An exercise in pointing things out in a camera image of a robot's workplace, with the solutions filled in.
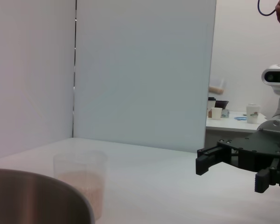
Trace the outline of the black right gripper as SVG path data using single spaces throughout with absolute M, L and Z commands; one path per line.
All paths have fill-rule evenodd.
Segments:
M 197 151 L 196 174 L 203 175 L 209 168 L 223 161 L 239 169 L 258 172 L 254 191 L 264 193 L 269 186 L 280 186 L 280 133 L 256 131 L 245 138 L 220 140 L 216 147 Z

